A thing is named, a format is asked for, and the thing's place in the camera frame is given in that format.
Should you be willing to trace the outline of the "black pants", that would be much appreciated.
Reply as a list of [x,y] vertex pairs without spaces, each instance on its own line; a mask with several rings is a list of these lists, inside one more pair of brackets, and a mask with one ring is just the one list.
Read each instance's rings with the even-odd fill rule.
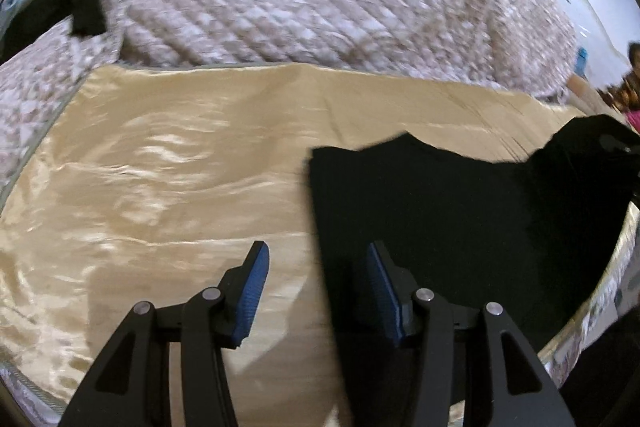
[[381,241],[416,283],[455,305],[497,301],[534,349],[596,290],[639,191],[639,138],[576,117],[520,162],[488,162],[409,133],[308,164],[337,358],[356,426],[393,426],[420,352],[386,337],[367,273]]

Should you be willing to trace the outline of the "gold satin bed cover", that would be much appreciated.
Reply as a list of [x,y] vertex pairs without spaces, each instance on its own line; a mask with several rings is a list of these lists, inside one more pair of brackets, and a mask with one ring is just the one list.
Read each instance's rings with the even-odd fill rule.
[[[235,426],[356,426],[321,264],[308,164],[409,133],[520,162],[579,110],[520,92],[306,65],[97,69],[30,155],[1,211],[1,351],[62,402],[139,301],[185,303],[263,241],[254,323],[222,352]],[[560,389],[634,243],[639,191],[591,297],[537,353]]]

